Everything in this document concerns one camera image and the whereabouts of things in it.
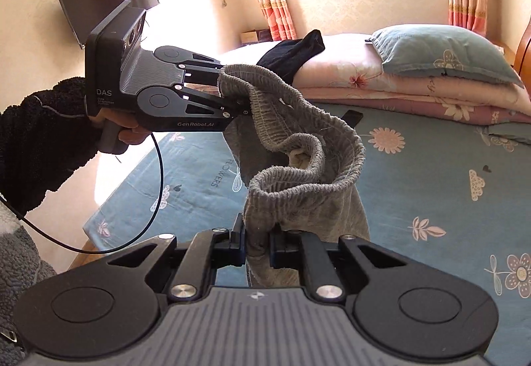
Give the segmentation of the black fleece sleeve forearm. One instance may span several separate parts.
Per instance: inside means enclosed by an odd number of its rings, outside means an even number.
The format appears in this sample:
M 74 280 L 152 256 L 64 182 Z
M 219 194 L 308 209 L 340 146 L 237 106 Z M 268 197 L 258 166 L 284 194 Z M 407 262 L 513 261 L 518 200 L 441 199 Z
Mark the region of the black fleece sleeve forearm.
M 1 195 L 21 214 L 34 210 L 95 156 L 100 136 L 86 115 L 81 77 L 8 107 L 1 114 Z

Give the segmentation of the person's left hand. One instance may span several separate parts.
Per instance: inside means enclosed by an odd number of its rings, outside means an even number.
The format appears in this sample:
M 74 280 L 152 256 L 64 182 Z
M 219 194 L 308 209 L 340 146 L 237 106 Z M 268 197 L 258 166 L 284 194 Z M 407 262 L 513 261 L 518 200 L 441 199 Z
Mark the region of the person's left hand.
M 119 125 L 122 131 L 118 134 L 118 139 L 127 145 L 140 145 L 151 134 L 149 130 L 141 127 L 135 117 L 128 112 L 101 108 L 95 116 L 89 116 L 89 119 L 95 127 L 99 128 L 104 126 L 105 121 Z

